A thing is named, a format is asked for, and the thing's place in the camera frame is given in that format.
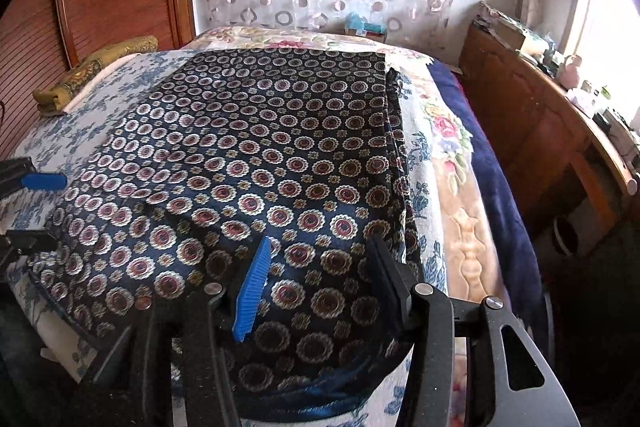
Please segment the navy patterned silk garment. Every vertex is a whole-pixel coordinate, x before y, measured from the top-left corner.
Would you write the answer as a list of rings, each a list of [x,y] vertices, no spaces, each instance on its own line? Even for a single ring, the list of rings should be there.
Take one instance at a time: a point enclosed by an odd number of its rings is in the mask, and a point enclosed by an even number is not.
[[[99,346],[142,298],[228,283],[268,241],[254,326],[227,340],[250,419],[306,421],[367,400],[408,347],[384,313],[367,241],[408,265],[408,180],[393,69],[376,52],[196,54],[116,124],[58,200],[55,251],[28,273]]]

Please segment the olive gold patterned pillow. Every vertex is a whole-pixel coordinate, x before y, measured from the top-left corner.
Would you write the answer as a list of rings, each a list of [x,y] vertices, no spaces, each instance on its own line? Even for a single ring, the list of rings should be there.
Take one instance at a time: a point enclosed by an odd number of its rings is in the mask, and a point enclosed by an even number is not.
[[[35,90],[32,97],[43,117],[69,114],[111,72],[143,53],[155,52],[154,36],[134,37],[111,43],[88,55],[78,66],[66,72],[48,90]]]

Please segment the pink floral bed quilt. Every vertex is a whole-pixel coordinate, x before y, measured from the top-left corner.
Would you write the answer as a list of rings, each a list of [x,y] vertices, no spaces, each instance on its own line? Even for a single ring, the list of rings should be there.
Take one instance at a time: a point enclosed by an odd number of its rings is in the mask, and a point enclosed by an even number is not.
[[[367,260],[379,235],[414,277],[480,301],[504,286],[472,134],[424,54],[360,38],[228,27],[192,43],[222,86],[206,113],[213,178],[193,221],[206,272],[267,236],[252,331],[226,349],[245,424],[391,424],[412,346]]]

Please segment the navy blue blanket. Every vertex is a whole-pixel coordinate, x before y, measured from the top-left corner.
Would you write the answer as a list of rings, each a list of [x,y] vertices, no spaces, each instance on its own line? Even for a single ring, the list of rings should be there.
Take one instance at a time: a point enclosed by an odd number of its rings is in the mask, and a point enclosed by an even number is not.
[[[444,102],[472,134],[471,164],[480,186],[512,310],[525,325],[536,329],[547,322],[544,292],[534,247],[510,185],[457,77],[439,61],[428,66],[428,70]]]

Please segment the long wooden side cabinet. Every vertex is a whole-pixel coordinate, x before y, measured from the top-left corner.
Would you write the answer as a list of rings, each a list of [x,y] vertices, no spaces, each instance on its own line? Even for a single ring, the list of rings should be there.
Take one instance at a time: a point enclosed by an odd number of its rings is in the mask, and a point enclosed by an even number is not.
[[[471,25],[462,87],[534,243],[564,217],[592,251],[639,199],[639,182],[597,124],[540,69]]]

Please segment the pink bottle on cabinet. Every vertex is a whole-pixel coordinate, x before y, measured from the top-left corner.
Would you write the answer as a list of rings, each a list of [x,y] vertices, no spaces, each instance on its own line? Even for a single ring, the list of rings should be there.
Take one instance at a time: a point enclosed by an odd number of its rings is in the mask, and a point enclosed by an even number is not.
[[[582,58],[577,54],[565,57],[559,68],[556,80],[565,90],[578,88],[580,85],[579,67],[582,66]]]

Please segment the cardboard box on cabinet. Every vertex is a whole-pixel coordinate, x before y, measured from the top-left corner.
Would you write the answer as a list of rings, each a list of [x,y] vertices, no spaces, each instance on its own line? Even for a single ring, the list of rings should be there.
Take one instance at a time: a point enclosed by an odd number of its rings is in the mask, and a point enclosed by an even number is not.
[[[521,29],[510,24],[503,23],[501,20],[493,22],[491,29],[505,46],[510,49],[521,51],[528,54],[541,53],[546,47],[544,40],[540,40],[527,29]]]

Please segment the box with blue items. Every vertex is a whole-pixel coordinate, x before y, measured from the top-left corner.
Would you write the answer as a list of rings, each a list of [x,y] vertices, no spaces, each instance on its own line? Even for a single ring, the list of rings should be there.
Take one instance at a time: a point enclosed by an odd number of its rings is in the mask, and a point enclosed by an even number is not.
[[[384,41],[387,36],[387,28],[385,25],[369,22],[356,12],[351,12],[345,20],[345,34]]]

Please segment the window with wooden frame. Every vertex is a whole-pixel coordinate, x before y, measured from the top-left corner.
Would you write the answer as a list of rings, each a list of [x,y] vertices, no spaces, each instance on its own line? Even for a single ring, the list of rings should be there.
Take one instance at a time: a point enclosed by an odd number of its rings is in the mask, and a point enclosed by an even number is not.
[[[577,0],[564,53],[582,83],[631,119],[639,108],[639,12],[632,0]]]

